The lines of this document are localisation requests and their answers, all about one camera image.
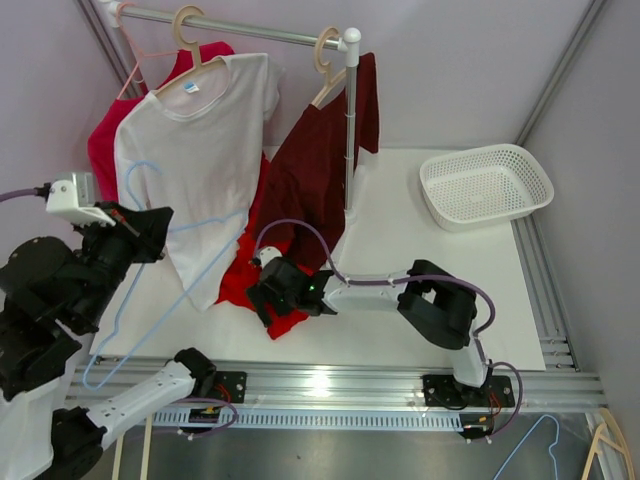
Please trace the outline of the white t shirt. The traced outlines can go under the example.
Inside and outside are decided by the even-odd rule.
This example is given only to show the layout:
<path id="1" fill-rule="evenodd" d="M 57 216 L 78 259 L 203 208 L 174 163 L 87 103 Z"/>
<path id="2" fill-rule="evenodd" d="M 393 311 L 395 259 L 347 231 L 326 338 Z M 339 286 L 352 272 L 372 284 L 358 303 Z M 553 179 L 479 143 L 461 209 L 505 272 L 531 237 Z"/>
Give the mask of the white t shirt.
<path id="1" fill-rule="evenodd" d="M 147 94 L 116 129 L 120 203 L 173 209 L 168 256 L 199 311 L 218 300 L 248 223 L 281 75 L 266 53 L 218 56 Z"/>

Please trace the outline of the maroon t shirt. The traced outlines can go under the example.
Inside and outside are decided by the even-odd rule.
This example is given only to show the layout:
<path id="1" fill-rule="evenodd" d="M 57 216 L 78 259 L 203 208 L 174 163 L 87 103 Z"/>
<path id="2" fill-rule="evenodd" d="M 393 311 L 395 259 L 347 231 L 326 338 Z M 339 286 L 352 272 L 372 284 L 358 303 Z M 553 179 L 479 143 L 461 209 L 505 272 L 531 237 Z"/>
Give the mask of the maroon t shirt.
<path id="1" fill-rule="evenodd" d="M 345 91 L 322 108 L 306 107 L 276 152 L 268 171 L 254 236 L 273 221 L 302 220 L 332 251 L 345 229 Z M 378 153 L 380 119 L 374 53 L 360 57 L 357 74 L 355 164 L 360 147 Z M 326 262 L 320 241 L 294 224 L 272 227 L 261 245 L 274 245 L 309 271 Z"/>

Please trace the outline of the beige hanger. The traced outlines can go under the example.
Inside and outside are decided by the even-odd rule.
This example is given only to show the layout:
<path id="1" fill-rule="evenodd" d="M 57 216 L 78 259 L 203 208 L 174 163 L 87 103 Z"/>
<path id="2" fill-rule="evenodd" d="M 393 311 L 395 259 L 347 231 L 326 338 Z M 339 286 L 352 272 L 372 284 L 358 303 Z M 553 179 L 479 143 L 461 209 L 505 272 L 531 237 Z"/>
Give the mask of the beige hanger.
<path id="1" fill-rule="evenodd" d="M 340 32 L 336 27 L 330 26 L 325 28 L 317 38 L 313 47 L 314 51 L 314 68 L 323 75 L 323 86 L 318 94 L 311 101 L 311 105 L 320 108 L 326 97 L 334 90 L 334 88 L 345 79 L 346 69 L 343 68 L 337 73 L 333 72 L 332 63 L 323 59 L 323 49 L 329 40 L 341 39 Z"/>
<path id="2" fill-rule="evenodd" d="M 157 98 L 167 96 L 173 91 L 178 91 L 181 86 L 188 81 L 204 78 L 210 72 L 223 68 L 226 62 L 223 57 L 214 57 L 208 62 L 203 62 L 199 43 L 195 40 L 187 40 L 182 33 L 182 26 L 189 17 L 204 17 L 204 12 L 195 5 L 186 5 L 179 9 L 172 21 L 172 33 L 176 44 L 183 50 L 190 53 L 192 59 L 192 67 L 179 76 L 176 76 L 170 82 L 167 82 L 161 88 L 154 91 Z"/>

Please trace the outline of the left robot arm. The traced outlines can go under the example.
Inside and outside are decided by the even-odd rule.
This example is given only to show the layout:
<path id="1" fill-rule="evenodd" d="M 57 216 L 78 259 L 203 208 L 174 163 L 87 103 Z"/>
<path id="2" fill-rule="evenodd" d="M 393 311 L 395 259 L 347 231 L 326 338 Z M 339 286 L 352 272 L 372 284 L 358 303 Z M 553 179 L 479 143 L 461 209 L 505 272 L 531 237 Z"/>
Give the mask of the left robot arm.
<path id="1" fill-rule="evenodd" d="M 82 245 L 37 237 L 21 244 L 1 270 L 1 475 L 5 479 L 76 479 L 144 417 L 172 402 L 203 401 L 216 369 L 189 348 L 153 377 L 105 403 L 66 409 L 64 375 L 81 340 L 99 329 L 129 268 L 163 256 L 173 212 L 135 212 L 114 202 L 79 227 Z"/>

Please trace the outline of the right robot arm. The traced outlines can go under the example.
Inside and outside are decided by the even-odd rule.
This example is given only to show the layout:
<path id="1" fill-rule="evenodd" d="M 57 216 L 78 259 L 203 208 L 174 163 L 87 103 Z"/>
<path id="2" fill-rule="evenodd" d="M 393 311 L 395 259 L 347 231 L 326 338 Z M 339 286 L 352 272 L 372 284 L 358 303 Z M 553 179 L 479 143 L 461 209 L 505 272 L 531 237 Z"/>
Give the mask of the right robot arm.
<path id="1" fill-rule="evenodd" d="M 489 361 L 478 334 L 493 323 L 495 305 L 479 287 L 428 260 L 375 278 L 347 276 L 334 268 L 308 274 L 280 256 L 261 266 L 246 294 L 267 327 L 295 312 L 314 317 L 396 312 L 427 342 L 449 353 L 461 401 L 478 404 L 491 392 Z"/>

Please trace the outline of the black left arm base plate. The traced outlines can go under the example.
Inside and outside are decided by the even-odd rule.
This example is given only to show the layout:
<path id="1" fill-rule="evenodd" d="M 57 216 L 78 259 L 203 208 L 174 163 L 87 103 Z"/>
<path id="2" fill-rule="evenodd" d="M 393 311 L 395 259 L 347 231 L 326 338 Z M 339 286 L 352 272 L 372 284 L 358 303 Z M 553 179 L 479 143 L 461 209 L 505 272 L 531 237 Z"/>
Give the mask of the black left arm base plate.
<path id="1" fill-rule="evenodd" d="M 248 375 L 244 371 L 218 371 L 213 383 L 204 390 L 204 397 L 223 400 L 233 404 L 243 404 Z"/>

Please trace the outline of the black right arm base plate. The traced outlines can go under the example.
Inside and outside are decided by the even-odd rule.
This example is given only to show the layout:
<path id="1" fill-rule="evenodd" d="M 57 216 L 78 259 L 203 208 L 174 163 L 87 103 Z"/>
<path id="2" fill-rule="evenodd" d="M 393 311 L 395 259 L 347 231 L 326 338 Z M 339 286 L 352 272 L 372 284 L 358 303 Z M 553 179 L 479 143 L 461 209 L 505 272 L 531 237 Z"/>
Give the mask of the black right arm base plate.
<path id="1" fill-rule="evenodd" d="M 516 405 L 514 388 L 508 376 L 490 375 L 481 387 L 470 387 L 452 375 L 427 374 L 421 377 L 425 405 L 459 411 L 466 408 L 489 408 L 496 400 L 502 408 Z"/>

